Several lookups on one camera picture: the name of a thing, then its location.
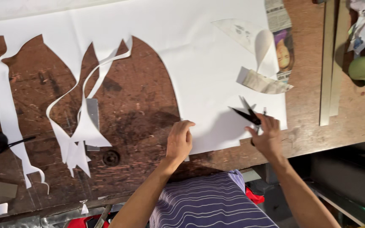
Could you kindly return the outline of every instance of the newspaper photo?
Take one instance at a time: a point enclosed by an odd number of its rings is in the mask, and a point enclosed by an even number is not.
[[[292,40],[291,19],[282,0],[266,0],[268,27],[274,35],[278,65],[279,81],[288,83],[295,62],[294,44]]]

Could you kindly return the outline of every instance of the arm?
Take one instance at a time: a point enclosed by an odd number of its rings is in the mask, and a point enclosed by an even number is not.
[[[340,228],[335,218],[313,194],[282,154],[279,120],[257,114],[261,120],[263,134],[258,136],[250,127],[256,148],[267,158],[274,169],[292,215],[304,228]]]
[[[143,228],[152,214],[161,191],[171,174],[184,161],[192,149],[190,121],[176,122],[167,140],[167,153],[159,166],[133,193],[114,217],[109,228]]]

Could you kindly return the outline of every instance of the hand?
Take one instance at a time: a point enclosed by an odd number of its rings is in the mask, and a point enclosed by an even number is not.
[[[174,123],[167,139],[167,153],[165,158],[180,165],[192,149],[192,135],[189,127],[195,126],[191,121],[180,121]]]
[[[257,132],[251,127],[245,127],[245,130],[251,133],[252,141],[257,150],[269,161],[270,159],[281,157],[280,121],[260,113],[256,113],[256,116],[261,120],[263,134],[258,136]]]

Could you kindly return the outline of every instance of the worn wooden surface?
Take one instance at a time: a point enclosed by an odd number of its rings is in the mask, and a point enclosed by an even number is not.
[[[284,1],[292,20],[295,65],[286,93],[288,130],[283,131],[287,157],[313,153],[365,141],[365,87],[357,87],[343,74],[339,115],[330,125],[319,127],[324,6],[309,1]],[[50,184],[40,184],[38,174],[30,174],[33,187],[26,189],[20,159],[10,151],[0,154],[0,181],[18,184],[17,198],[9,202],[8,214],[39,211],[47,215],[78,208],[79,200],[89,206],[124,201],[145,180],[165,155],[167,134],[179,120],[172,84],[161,59],[138,39],[130,58],[116,61],[96,93],[100,126],[121,156],[120,164],[107,167],[102,156],[110,148],[87,152],[91,178],[76,169],[71,178],[61,162],[58,144],[45,116],[47,106],[75,84],[74,77],[60,59],[43,44],[41,36],[27,42],[19,53],[4,62],[10,67],[11,89],[19,126],[24,137],[37,136],[25,143],[30,162],[45,172]],[[0,37],[0,56],[5,51]],[[126,51],[121,45],[118,53]],[[81,104],[81,85],[98,64],[91,45],[82,64],[80,86],[54,106],[51,117],[68,133],[76,127]],[[97,73],[90,79],[92,88]],[[249,139],[240,147],[190,156],[172,180],[187,179],[220,170],[247,168],[265,163]],[[104,200],[94,200],[111,195]]]

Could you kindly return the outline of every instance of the forearm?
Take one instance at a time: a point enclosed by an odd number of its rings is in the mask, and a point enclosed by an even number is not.
[[[114,217],[109,228],[145,227],[161,191],[178,165],[169,159],[163,159]]]
[[[303,228],[339,228],[337,221],[283,156],[267,158],[292,215]]]

